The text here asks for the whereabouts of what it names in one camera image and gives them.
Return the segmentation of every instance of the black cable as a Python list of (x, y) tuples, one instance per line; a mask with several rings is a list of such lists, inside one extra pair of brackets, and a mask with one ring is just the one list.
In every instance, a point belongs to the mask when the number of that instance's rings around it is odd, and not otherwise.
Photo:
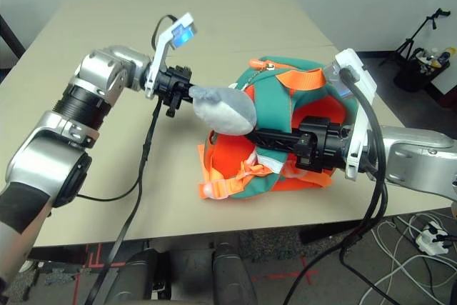
[(146, 139), (144, 140), (143, 144), (143, 153), (141, 155), (141, 160), (139, 164), (139, 171), (138, 171), (138, 198), (136, 199), (135, 207), (130, 213), (130, 216), (127, 218), (126, 222), (122, 226), (121, 232), (119, 233), (117, 240), (114, 242), (113, 247), (111, 248), (111, 251), (109, 252), (108, 258), (105, 261), (104, 267), (101, 270), (100, 274), (97, 276), (97, 279), (95, 280), (94, 285), (92, 286), (91, 291), (89, 292), (89, 295), (87, 296), (86, 302), (84, 305), (92, 305), (94, 302), (97, 294), (99, 293), (100, 287), (103, 284), (103, 281), (108, 274), (108, 270), (111, 267), (111, 264), (114, 261), (114, 258), (117, 255), (117, 252), (119, 250), (119, 247), (122, 244), (122, 241), (124, 240), (124, 237), (129, 230), (130, 224), (133, 221), (136, 211), (138, 210), (139, 204), (141, 202), (141, 195), (143, 194), (143, 172), (144, 172), (144, 167), (146, 165), (146, 161), (148, 160), (148, 155), (149, 151), (151, 150), (151, 144), (152, 144), (152, 136), (154, 134), (154, 129), (156, 127), (157, 119), (159, 117), (159, 112), (160, 108), (162, 105), (162, 98), (159, 98), (157, 101), (156, 108), (154, 109), (154, 112), (152, 114), (152, 121), (151, 125), (149, 126), (148, 133), (146, 135)]
[(135, 189), (135, 187), (137, 185), (138, 185), (138, 178), (135, 180), (135, 183), (133, 184), (133, 186), (126, 193), (121, 194), (120, 196), (115, 196), (114, 198), (94, 198), (92, 196), (85, 196), (84, 194), (77, 194), (76, 196), (78, 196), (79, 198), (82, 198), (82, 199), (87, 199), (87, 200), (92, 200), (92, 201), (102, 201), (102, 202), (116, 201), (116, 200), (119, 200), (119, 199), (122, 199), (122, 198), (125, 198), (126, 196), (128, 196)]
[[(356, 80), (354, 79), (352, 73), (348, 69), (340, 70), (340, 77), (342, 82), (349, 88), (349, 90), (353, 93), (353, 95), (357, 98), (360, 106), (362, 106), (363, 110), (365, 111), (368, 121), (370, 123), (371, 129), (373, 131), (373, 140), (376, 148), (376, 155), (378, 161), (378, 169), (376, 172), (372, 169), (371, 172), (373, 175), (376, 176), (376, 185), (373, 190), (373, 196), (371, 197), (370, 204), (367, 208), (367, 211), (359, 224), (359, 226), (354, 229), (348, 236), (346, 236), (341, 242), (332, 246), (330, 249), (327, 249), (323, 253), (319, 254), (315, 259), (311, 261), (311, 263), (306, 266), (301, 273), (297, 276), (296, 280), (294, 281), (291, 289), (286, 295), (284, 299), (283, 305), (287, 305), (293, 296), (293, 293), (296, 290), (296, 287), (306, 272), (314, 265), (317, 264), (320, 260), (331, 254), (332, 252), (340, 249), (340, 262), (343, 266), (345, 266), (349, 271), (352, 271), (355, 275), (357, 275), (360, 279), (366, 282), (371, 288), (377, 291), (380, 295), (384, 298), (389, 300), (392, 304), (399, 305), (398, 302), (393, 300), (390, 296), (382, 292), (378, 287), (376, 287), (373, 283), (371, 283), (364, 275), (360, 272), (355, 270), (353, 267), (349, 266), (344, 261), (344, 255), (347, 252), (347, 249), (354, 245), (357, 241), (359, 241), (362, 236), (367, 232), (370, 231), (380, 220), (382, 220), (384, 214), (386, 213), (387, 203), (388, 203), (388, 194), (386, 184), (384, 182), (386, 178), (386, 150), (384, 147), (384, 141), (382, 137), (382, 130), (381, 126), (379, 125), (378, 119), (374, 113), (373, 108), (371, 107), (369, 101), (363, 95), (363, 93), (358, 89), (355, 85)], [(381, 198), (381, 204), (379, 206), (379, 210), (374, 218), (371, 218), (376, 210), (376, 206), (378, 205), (379, 199)]]
[(386, 298), (386, 300), (389, 300), (392, 304), (395, 305), (400, 305), (397, 301), (393, 300), (388, 294), (384, 293), (382, 290), (380, 290), (375, 284), (373, 284), (370, 280), (366, 278), (360, 271), (357, 269), (353, 268), (352, 266), (349, 266), (345, 261), (344, 261), (344, 255), (345, 255), (345, 249), (340, 250), (340, 262), (343, 266), (345, 266), (347, 269), (352, 271), (355, 275), (357, 275), (363, 282), (368, 284), (374, 291), (378, 292), (382, 297)]
[(156, 37), (157, 37), (157, 32), (159, 31), (159, 27), (160, 27), (160, 24), (162, 23), (162, 21), (164, 19), (171, 19), (172, 22), (175, 22), (177, 21), (178, 19), (173, 16), (172, 14), (166, 14), (165, 16), (163, 16), (162, 18), (159, 19), (159, 22), (157, 23), (157, 26), (156, 28), (154, 29), (154, 33), (152, 34), (152, 37), (151, 37), (151, 46), (152, 46), (152, 49), (154, 49), (154, 51), (156, 50)]
[(291, 289), (289, 290), (289, 292), (286, 295), (286, 298), (284, 299), (283, 305), (287, 305), (289, 303), (289, 301), (291, 300), (291, 297), (293, 296), (293, 293), (295, 292), (298, 284), (300, 284), (300, 281), (302, 280), (302, 278), (305, 276), (306, 272), (309, 271), (309, 269), (312, 266), (317, 264), (324, 257), (327, 257), (328, 255), (330, 255), (334, 251), (337, 251), (340, 248), (341, 248), (341, 242), (336, 244), (336, 245), (334, 245), (334, 246), (332, 246), (332, 247), (330, 247), (329, 249), (323, 251), (318, 256), (316, 256), (316, 258), (314, 258), (309, 264), (307, 264), (305, 266), (305, 268), (303, 268), (303, 270), (300, 272), (300, 274), (296, 277), (295, 281), (293, 282), (293, 284), (291, 286)]
[[(407, 235), (405, 235), (403, 232), (401, 232), (401, 230), (397, 227), (397, 223), (395, 222), (394, 218), (392, 218), (392, 223), (394, 225), (395, 230), (400, 235), (402, 235), (402, 237), (405, 240), (407, 240), (411, 244), (411, 246), (413, 246), (417, 250), (418, 253), (423, 254), (423, 252), (417, 247), (416, 243), (414, 243), (409, 237), (407, 237)], [(430, 281), (430, 293), (432, 294), (432, 296), (434, 296), (436, 298), (435, 290), (433, 289), (433, 274), (431, 273), (430, 265), (428, 264), (427, 259), (425, 257), (422, 258), (422, 261), (423, 261), (423, 264), (425, 264), (426, 269), (427, 269), (428, 280)]]

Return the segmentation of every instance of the grey floor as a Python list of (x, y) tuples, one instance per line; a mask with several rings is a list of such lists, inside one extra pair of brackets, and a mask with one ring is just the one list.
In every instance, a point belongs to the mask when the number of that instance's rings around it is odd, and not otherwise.
[[(365, 63), (370, 67), (371, 73), (378, 83), (378, 93), (406, 126), (435, 129), (456, 138), (457, 117), (453, 112), (442, 109), (425, 92), (410, 94), (397, 89), (392, 83), (396, 67), (387, 65), (380, 69), (377, 67), (378, 61), (365, 60)], [(451, 215), (449, 209), (441, 211), (447, 216)], [(446, 228), (452, 234), (457, 234), (457, 221), (444, 217), (442, 219)], [(397, 231), (385, 225), (382, 227), (381, 235), (387, 246), (393, 249), (399, 238)], [(245, 258), (244, 262), (253, 280), (258, 303), (273, 305), (282, 304), (295, 276), (303, 268), (301, 255), (310, 261), (316, 251), (329, 246), (336, 238), (324, 239), (306, 247), (299, 247), (297, 240), (298, 228), (286, 228), (262, 232), (154, 239), (150, 243), (159, 251), (169, 250), (171, 252), (175, 276), (173, 299), (212, 304), (211, 253), (213, 249), (210, 246), (228, 241), (238, 247)], [(415, 254), (417, 251), (406, 240), (403, 240), (399, 245), (398, 260), (405, 261)], [(457, 260), (455, 249), (450, 249), (446, 256)], [(387, 274), (391, 268), (391, 260), (379, 249), (371, 234), (367, 234), (351, 249), (347, 261), (372, 281)], [(442, 283), (453, 273), (449, 268), (440, 264), (431, 262), (430, 265), (434, 284)], [(407, 270), (419, 282), (428, 283), (428, 274), (422, 261), (411, 262)], [(106, 294), (110, 280), (115, 274), (115, 269), (110, 272), (101, 290), (101, 299)], [(80, 273), (77, 299), (72, 303), (76, 288), (76, 282), (72, 278), (74, 275), (65, 274), (64, 277), (60, 275), (54, 278), (53, 276), (53, 274), (40, 275), (37, 285), (32, 287), (29, 300), (25, 304), (83, 304), (85, 296), (96, 278), (96, 275), (89, 271)], [(453, 280), (435, 289), (436, 296), (444, 304), (448, 304), (452, 283)], [(305, 278), (297, 288), (290, 304), (358, 304), (361, 295), (367, 288), (367, 285), (339, 264), (338, 256), (334, 254), (312, 269), (308, 278)], [(435, 304), (401, 272), (394, 276), (389, 294), (400, 304)], [(373, 292), (364, 304), (374, 305), (379, 304), (380, 301), (380, 296)], [(101, 300), (98, 300), (95, 304), (102, 303)], [(19, 304), (19, 302), (10, 301), (8, 304)]]

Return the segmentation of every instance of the white fabric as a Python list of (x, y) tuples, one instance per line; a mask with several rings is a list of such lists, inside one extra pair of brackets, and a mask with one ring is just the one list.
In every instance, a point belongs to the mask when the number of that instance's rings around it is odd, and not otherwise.
[(271, 157), (262, 156), (257, 154), (257, 161), (259, 164), (263, 164), (265, 167), (271, 169), (273, 173), (279, 174), (283, 168), (284, 163), (278, 160), (272, 159)]

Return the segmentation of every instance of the white cable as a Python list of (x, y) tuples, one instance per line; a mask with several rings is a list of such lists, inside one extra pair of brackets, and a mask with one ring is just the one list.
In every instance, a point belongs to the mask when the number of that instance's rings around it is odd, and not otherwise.
[(437, 217), (437, 216), (434, 216), (433, 214), (425, 214), (425, 213), (418, 213), (418, 214), (415, 214), (414, 217), (419, 217), (419, 216), (424, 216), (424, 217), (428, 217), (432, 220), (434, 220), (436, 223), (440, 224), (441, 225), (441, 228), (442, 229), (445, 229), (446, 228), (444, 227), (444, 224), (443, 222)]
[(435, 215), (437, 215), (437, 216), (442, 216), (442, 217), (444, 217), (444, 218), (453, 219), (454, 221), (457, 221), (456, 218), (451, 217), (451, 216), (448, 216), (447, 214), (440, 214), (439, 212), (436, 212), (436, 211), (429, 211), (429, 212), (431, 212), (432, 214), (435, 214)]
[[(402, 270), (404, 268), (405, 265), (407, 265), (409, 262), (413, 261), (414, 259), (417, 259), (419, 257), (423, 257), (423, 258), (426, 258), (426, 259), (431, 259), (431, 260), (439, 260), (439, 258), (437, 257), (434, 257), (434, 256), (428, 256), (428, 255), (414, 255), (412, 257), (410, 257), (409, 259), (407, 259), (404, 263), (400, 264), (395, 270), (393, 270), (391, 273), (383, 276), (382, 278), (380, 278), (376, 283), (375, 283), (375, 286), (378, 286), (378, 284), (380, 284), (381, 282), (383, 282), (384, 280), (386, 280), (388, 277), (394, 275), (396, 272)], [(454, 271), (457, 271), (457, 268), (454, 267), (454, 266), (451, 266), (452, 269), (454, 269)], [(410, 277), (410, 279), (412, 281), (414, 281), (411, 276), (406, 272), (405, 273), (408, 277)], [(362, 296), (362, 298), (360, 299), (358, 305), (362, 305), (363, 301), (365, 300), (365, 298), (368, 296), (368, 294), (370, 293), (370, 291), (372, 290), (372, 288), (370, 287), (366, 292), (365, 294)], [(432, 299), (435, 299), (440, 305), (445, 305), (444, 303), (442, 303), (441, 301), (439, 301), (438, 299), (436, 299), (434, 296), (430, 295), (426, 290), (424, 290)]]
[[(433, 295), (431, 295), (430, 293), (427, 292), (426, 289), (424, 289), (409, 273), (407, 270), (404, 269), (404, 266), (407, 265), (407, 263), (409, 263), (410, 261), (413, 261), (414, 259), (418, 258), (418, 257), (424, 257), (424, 258), (427, 258), (427, 259), (433, 259), (433, 260), (436, 260), (436, 261), (440, 261), (442, 262), (441, 259), (437, 258), (437, 257), (434, 257), (434, 256), (428, 256), (428, 255), (415, 255), (415, 256), (412, 256), (411, 258), (409, 258), (408, 260), (406, 260), (406, 262), (404, 262), (403, 264), (400, 264), (400, 262), (397, 261), (397, 259), (395, 259), (390, 253), (388, 253), (388, 251), (381, 245), (381, 243), (379, 242), (378, 238), (376, 237), (375, 233), (373, 230), (371, 230), (371, 233), (373, 234), (373, 237), (376, 241), (376, 243), (379, 245), (379, 247), (384, 251), (384, 253), (388, 256), (390, 256), (397, 264), (398, 264), (398, 267), (392, 271), (391, 273), (383, 276), (381, 279), (379, 279), (376, 283), (375, 283), (375, 286), (378, 286), (379, 283), (381, 283), (382, 281), (384, 281), (385, 279), (387, 279), (388, 277), (390, 276), (393, 276), (397, 271), (399, 270), (402, 270), (404, 272), (404, 274), (418, 287), (420, 288), (425, 294), (427, 294), (430, 298), (432, 298), (433, 300), (437, 301), (440, 305), (445, 305), (443, 302), (439, 301), (436, 297), (434, 297)], [(457, 268), (450, 265), (450, 264), (447, 264), (448, 266), (450, 266), (454, 271), (457, 271)], [(368, 296), (368, 294), (370, 293), (371, 291), (371, 288), (368, 289), (365, 294), (362, 296), (361, 300), (359, 301), (358, 305), (362, 305), (363, 301), (365, 300), (365, 298)]]
[(418, 233), (421, 233), (422, 231), (417, 229), (415, 226), (409, 224), (407, 221), (405, 221), (403, 218), (401, 218), (400, 216), (397, 216), (398, 220), (401, 221), (403, 224), (405, 224), (408, 229), (409, 229), (409, 234), (411, 235), (411, 237), (413, 237), (413, 239), (415, 238), (413, 233), (411, 232), (411, 229), (414, 229), (416, 230)]
[[(378, 225), (378, 227), (376, 228), (376, 232), (378, 233), (378, 238), (379, 238), (379, 241), (381, 242), (381, 244), (384, 246), (384, 248), (390, 253), (391, 251), (388, 250), (387, 248), (387, 245), (383, 242), (383, 240), (381, 239), (381, 234), (379, 233), (379, 228), (381, 228), (381, 226), (383, 226), (384, 224), (387, 224), (389, 225), (391, 228), (395, 228), (396, 225), (394, 223), (392, 223), (391, 221), (383, 221), (382, 223), (380, 223)], [(405, 229), (405, 231), (403, 232), (403, 235), (408, 231), (408, 228)], [(398, 249), (398, 245), (400, 244), (401, 240), (403, 239), (403, 235), (400, 235), (400, 238), (398, 239), (396, 245), (395, 245), (395, 248), (393, 250), (393, 254), (392, 256), (395, 257), (395, 255), (397, 254), (397, 249)], [(393, 268), (394, 268), (394, 260), (392, 259), (392, 263), (391, 263), (391, 272), (393, 271)], [(391, 290), (391, 286), (392, 286), (392, 278), (393, 276), (391, 276), (388, 280), (388, 285), (387, 285), (387, 290), (386, 290), (386, 294), (389, 293), (389, 291)], [(379, 303), (379, 305), (383, 305), (384, 302), (386, 301), (386, 298), (382, 298), (381, 300), (381, 303)]]

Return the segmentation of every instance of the orange strap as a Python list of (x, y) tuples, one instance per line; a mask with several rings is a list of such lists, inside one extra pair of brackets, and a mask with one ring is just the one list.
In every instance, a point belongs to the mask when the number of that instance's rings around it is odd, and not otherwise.
[(320, 89), (326, 84), (322, 68), (310, 71), (290, 70), (276, 75), (276, 78), (287, 88), (299, 91), (310, 91)]
[(206, 169), (204, 163), (204, 145), (199, 145), (199, 155), (201, 169), (204, 173), (205, 183), (199, 184), (199, 195), (201, 199), (225, 199), (232, 194), (237, 194), (244, 190), (245, 185), (252, 180), (254, 176), (265, 176), (271, 173), (271, 170), (261, 164), (250, 165), (246, 161), (241, 162), (241, 168), (237, 175), (230, 179), (224, 179), (224, 175), (212, 167), (211, 157)]
[(281, 170), (281, 175), (286, 178), (295, 178), (302, 181), (312, 182), (321, 187), (332, 185), (333, 181), (327, 173), (316, 173), (315, 171), (304, 171), (295, 167), (294, 161), (287, 160)]

